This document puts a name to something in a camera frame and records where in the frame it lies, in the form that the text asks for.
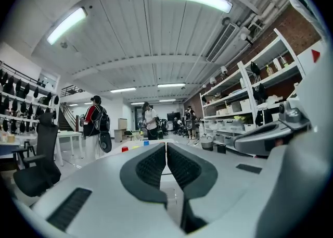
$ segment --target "ceiling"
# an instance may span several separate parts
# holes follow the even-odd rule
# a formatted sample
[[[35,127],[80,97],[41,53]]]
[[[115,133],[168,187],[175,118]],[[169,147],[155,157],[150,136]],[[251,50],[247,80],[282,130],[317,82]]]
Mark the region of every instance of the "ceiling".
[[[181,101],[230,60],[206,61],[223,29],[221,20],[243,22],[253,11],[260,14],[270,0],[230,1],[233,7],[225,14],[182,0],[20,0],[8,22],[8,41],[87,91],[112,97],[109,90],[137,87],[118,95],[130,102]],[[78,7],[85,8],[87,17],[49,45],[52,29]],[[24,22],[17,16],[23,9]],[[186,82],[185,89],[157,88],[176,82]]]

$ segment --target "backpack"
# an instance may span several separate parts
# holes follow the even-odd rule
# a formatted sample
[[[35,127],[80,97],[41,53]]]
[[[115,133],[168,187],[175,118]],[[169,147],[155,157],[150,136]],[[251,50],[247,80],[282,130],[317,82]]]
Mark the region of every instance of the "backpack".
[[[94,128],[97,131],[107,131],[108,132],[110,129],[110,118],[109,118],[108,114],[106,114],[105,108],[103,108],[103,111],[101,111],[98,106],[95,106],[95,108],[98,110],[98,115],[94,122]]]

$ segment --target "air vent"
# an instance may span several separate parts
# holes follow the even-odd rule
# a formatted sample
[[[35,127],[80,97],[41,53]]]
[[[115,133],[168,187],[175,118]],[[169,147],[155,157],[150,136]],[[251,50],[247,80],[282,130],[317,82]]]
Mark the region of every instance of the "air vent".
[[[231,39],[236,35],[238,26],[229,23],[226,29],[223,31],[222,35],[215,41],[212,49],[209,50],[209,55],[207,61],[215,62],[219,55],[222,53],[224,48],[228,45]]]

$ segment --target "white shelf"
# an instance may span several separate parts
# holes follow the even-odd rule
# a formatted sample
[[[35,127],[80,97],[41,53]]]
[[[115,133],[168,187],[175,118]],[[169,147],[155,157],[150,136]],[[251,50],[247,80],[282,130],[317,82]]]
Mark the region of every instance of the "white shelf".
[[[299,69],[296,65],[296,62],[289,64],[289,66],[279,70],[278,72],[272,74],[271,76],[255,83],[252,87],[257,87],[259,84],[263,84],[265,87],[270,87],[278,82],[281,82],[294,74],[298,73]]]
[[[236,83],[239,83],[240,78],[241,78],[240,70],[236,70],[233,74],[231,74],[229,77],[225,78],[218,85],[214,86],[209,91],[205,92],[203,94],[203,96],[205,96],[205,95],[215,95],[218,92],[222,92],[225,89],[235,85]]]
[[[17,101],[20,101],[20,102],[26,102],[27,106],[29,106],[29,104],[31,103],[33,106],[41,106],[41,108],[48,108],[48,107],[49,107],[51,110],[53,110],[53,108],[50,107],[50,106],[43,105],[43,104],[36,103],[36,102],[29,102],[29,101],[27,101],[27,100],[25,100],[25,99],[23,99],[23,98],[20,98],[20,97],[17,97],[17,96],[11,95],[11,94],[7,94],[7,93],[2,92],[2,91],[0,91],[0,94],[1,94],[4,98],[6,98],[6,96],[8,96],[9,99],[11,99],[11,100],[16,99]]]
[[[224,115],[207,116],[204,119],[223,118],[223,117],[230,117],[230,116],[249,114],[249,113],[252,113],[252,111],[240,111],[240,112],[234,112],[234,113],[224,114]]]
[[[19,80],[22,81],[22,85],[21,87],[25,87],[27,84],[30,85],[30,91],[35,91],[36,88],[39,89],[39,93],[42,95],[47,95],[49,92],[51,92],[52,96],[53,95],[57,95],[57,92],[55,90],[47,90],[45,88],[43,88],[40,85],[37,85],[36,83],[29,81],[28,79],[18,76],[17,74],[15,74],[14,72],[12,72],[10,69],[8,69],[7,67],[2,67],[3,69],[3,73],[8,73],[8,78],[10,78],[11,76],[14,76],[14,83],[16,84]]]
[[[287,52],[287,48],[283,41],[278,36],[267,47],[265,47],[259,54],[247,62],[244,67],[250,68],[251,62],[254,62],[259,69],[262,69],[267,63],[271,62],[274,58]]]
[[[221,102],[223,102],[223,101],[225,101],[225,100],[228,100],[228,99],[230,99],[230,98],[236,97],[236,96],[241,95],[241,94],[244,94],[244,93],[247,94],[247,90],[246,90],[246,88],[244,88],[244,89],[242,89],[242,90],[240,90],[240,91],[238,91],[238,92],[236,92],[236,93],[234,93],[234,94],[231,94],[231,95],[228,95],[228,96],[226,96],[226,97],[223,97],[223,98],[221,98],[221,99],[219,99],[219,100],[216,100],[216,101],[210,102],[209,104],[206,104],[206,105],[204,105],[203,107],[208,107],[208,106],[217,105],[217,104],[219,104],[219,103],[221,103]]]
[[[28,121],[28,122],[32,122],[32,123],[38,123],[39,122],[38,120],[35,120],[35,119],[18,118],[18,117],[3,115],[3,114],[0,114],[0,118],[15,119],[17,121]]]
[[[221,143],[221,142],[219,142],[219,141],[215,141],[215,140],[213,141],[213,143],[214,143],[214,144],[224,144],[224,143]],[[229,149],[231,149],[231,150],[233,150],[233,151],[236,151],[236,152],[242,153],[242,152],[236,150],[233,146],[225,145],[225,147],[226,147],[226,148],[229,148]],[[255,156],[255,155],[253,155],[253,154],[247,154],[247,153],[242,153],[242,154],[244,154],[244,155],[249,155],[249,156],[252,156],[252,157]]]
[[[212,129],[206,128],[206,130],[208,130],[208,131],[217,131],[217,132],[227,132],[227,133],[237,133],[237,134],[246,133],[246,131],[235,131],[235,130],[224,130],[224,129],[212,130]]]

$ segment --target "black mesh chair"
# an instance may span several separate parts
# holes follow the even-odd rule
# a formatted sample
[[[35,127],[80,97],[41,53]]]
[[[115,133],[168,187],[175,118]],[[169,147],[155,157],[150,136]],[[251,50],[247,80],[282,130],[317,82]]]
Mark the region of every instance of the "black mesh chair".
[[[16,185],[27,196],[40,196],[60,180],[61,172],[53,161],[58,126],[53,124],[52,117],[53,113],[44,113],[40,116],[37,126],[36,156],[23,158],[26,168],[14,173]],[[22,156],[22,152],[28,150],[23,148],[13,153]],[[36,166],[26,166],[31,163],[35,163]]]

